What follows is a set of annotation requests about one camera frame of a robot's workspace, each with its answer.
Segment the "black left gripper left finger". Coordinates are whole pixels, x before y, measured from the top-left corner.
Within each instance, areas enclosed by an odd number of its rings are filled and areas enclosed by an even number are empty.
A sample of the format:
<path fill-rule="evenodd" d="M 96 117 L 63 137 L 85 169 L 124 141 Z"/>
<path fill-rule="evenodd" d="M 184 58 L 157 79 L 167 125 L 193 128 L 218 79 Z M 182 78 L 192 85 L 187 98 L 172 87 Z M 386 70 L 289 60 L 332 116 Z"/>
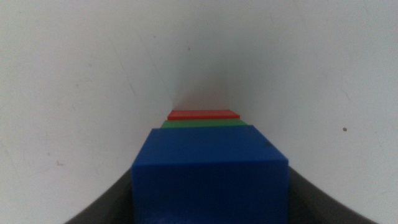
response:
<path fill-rule="evenodd" d="M 108 223 L 117 214 L 131 190 L 131 170 L 128 169 L 108 190 L 65 224 Z"/>

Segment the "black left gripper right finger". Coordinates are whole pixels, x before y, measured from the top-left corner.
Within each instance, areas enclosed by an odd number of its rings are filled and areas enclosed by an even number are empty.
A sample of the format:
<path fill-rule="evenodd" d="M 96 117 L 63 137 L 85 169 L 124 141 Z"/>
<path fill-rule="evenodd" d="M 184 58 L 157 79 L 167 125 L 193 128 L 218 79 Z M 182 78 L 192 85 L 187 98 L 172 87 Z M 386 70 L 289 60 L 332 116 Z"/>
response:
<path fill-rule="evenodd" d="M 376 224 L 289 169 L 289 223 Z"/>

